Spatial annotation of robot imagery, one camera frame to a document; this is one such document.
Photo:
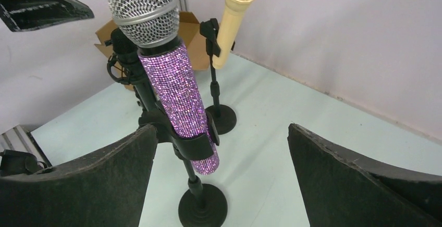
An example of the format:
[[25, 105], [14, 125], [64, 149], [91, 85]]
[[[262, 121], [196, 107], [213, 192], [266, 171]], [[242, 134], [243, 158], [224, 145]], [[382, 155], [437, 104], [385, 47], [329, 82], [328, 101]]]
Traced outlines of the black tripod shock mount stand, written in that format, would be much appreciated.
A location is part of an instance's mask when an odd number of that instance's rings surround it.
[[138, 104], [147, 111], [137, 88], [145, 86], [147, 75], [141, 72], [141, 63], [138, 59], [137, 47], [130, 40], [107, 40], [105, 46], [112, 46], [113, 53], [107, 61], [107, 72], [119, 84], [131, 86], [135, 92]]

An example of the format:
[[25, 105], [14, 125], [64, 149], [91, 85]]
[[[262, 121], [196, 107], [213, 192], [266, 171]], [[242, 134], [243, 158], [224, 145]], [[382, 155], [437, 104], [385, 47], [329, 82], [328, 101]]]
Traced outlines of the black round-base clip stand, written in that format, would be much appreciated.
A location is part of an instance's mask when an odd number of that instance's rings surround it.
[[168, 116], [160, 109], [144, 111], [138, 120], [139, 127], [151, 124], [157, 129], [159, 143], [173, 144], [175, 155], [183, 161], [188, 174], [188, 190], [178, 206], [182, 226], [222, 226], [226, 220], [228, 203], [224, 193], [215, 185], [202, 183], [195, 174], [189, 157], [208, 157], [209, 137], [219, 143], [211, 114], [206, 111], [209, 134], [193, 138], [179, 137], [173, 130]]

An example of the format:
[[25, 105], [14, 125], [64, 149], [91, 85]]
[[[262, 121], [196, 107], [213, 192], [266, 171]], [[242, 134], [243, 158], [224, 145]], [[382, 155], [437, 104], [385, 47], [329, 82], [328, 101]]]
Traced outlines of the beige microphone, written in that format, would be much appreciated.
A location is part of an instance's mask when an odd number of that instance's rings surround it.
[[218, 56], [213, 57], [213, 67], [221, 69], [230, 54], [246, 10], [254, 0], [225, 0], [225, 9], [217, 35], [220, 48]]

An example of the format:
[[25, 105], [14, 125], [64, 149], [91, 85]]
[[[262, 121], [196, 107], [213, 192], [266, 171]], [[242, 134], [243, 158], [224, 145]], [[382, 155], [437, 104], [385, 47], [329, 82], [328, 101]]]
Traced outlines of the black round-base clamp stand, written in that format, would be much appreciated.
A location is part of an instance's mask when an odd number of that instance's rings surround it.
[[206, 54], [210, 61], [210, 91], [213, 100], [213, 104], [207, 107], [206, 110], [212, 115], [218, 134], [223, 135], [230, 132], [236, 126], [237, 116], [231, 107], [221, 104], [219, 100], [220, 87], [217, 81], [216, 70], [213, 67], [213, 57], [217, 57], [220, 54], [220, 47], [217, 43], [218, 31], [219, 24], [216, 18], [200, 23], [200, 34], [205, 38]]

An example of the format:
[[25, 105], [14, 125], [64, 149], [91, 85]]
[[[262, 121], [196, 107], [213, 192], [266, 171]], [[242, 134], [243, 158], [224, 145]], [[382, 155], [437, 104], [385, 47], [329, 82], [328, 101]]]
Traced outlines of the purple glitter microphone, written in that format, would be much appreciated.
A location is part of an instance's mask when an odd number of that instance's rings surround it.
[[187, 48], [177, 0], [108, 0], [113, 21], [138, 56], [176, 133], [191, 138], [209, 124]]

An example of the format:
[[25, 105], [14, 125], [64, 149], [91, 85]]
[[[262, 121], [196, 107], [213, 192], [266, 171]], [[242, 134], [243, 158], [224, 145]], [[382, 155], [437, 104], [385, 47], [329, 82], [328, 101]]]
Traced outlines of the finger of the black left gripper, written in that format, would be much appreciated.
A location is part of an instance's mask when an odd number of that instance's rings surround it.
[[12, 32], [93, 18], [90, 7], [79, 0], [1, 0], [1, 20]]

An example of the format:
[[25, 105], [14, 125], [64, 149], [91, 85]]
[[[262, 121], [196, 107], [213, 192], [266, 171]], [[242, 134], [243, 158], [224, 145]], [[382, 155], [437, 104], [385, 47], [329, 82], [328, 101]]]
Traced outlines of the brown cardboard box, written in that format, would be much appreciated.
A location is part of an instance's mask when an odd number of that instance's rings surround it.
[[[112, 46], [105, 46], [107, 40], [129, 40], [119, 30], [119, 27], [110, 20], [104, 24], [98, 31], [96, 36], [100, 40], [99, 44], [95, 44], [95, 47], [106, 58], [109, 58], [113, 53]], [[192, 12], [181, 11], [179, 13], [179, 30], [178, 35], [182, 38], [185, 44], [192, 69], [194, 71], [205, 71], [210, 66], [209, 57], [206, 54], [205, 38], [200, 34], [200, 22]], [[129, 90], [133, 90], [131, 86], [125, 86]]]

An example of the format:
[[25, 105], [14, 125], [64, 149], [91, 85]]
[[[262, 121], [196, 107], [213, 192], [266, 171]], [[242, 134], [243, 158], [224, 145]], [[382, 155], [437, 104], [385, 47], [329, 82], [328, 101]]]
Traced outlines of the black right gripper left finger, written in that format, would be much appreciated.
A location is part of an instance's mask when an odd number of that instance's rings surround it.
[[1, 226], [138, 226], [157, 148], [146, 125], [89, 154], [1, 178]]

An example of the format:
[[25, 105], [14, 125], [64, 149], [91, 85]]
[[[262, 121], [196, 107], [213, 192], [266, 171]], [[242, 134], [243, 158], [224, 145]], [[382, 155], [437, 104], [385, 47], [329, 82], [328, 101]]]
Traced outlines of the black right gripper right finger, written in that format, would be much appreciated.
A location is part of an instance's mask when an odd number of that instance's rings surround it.
[[310, 226], [441, 226], [441, 176], [392, 166], [290, 124]]

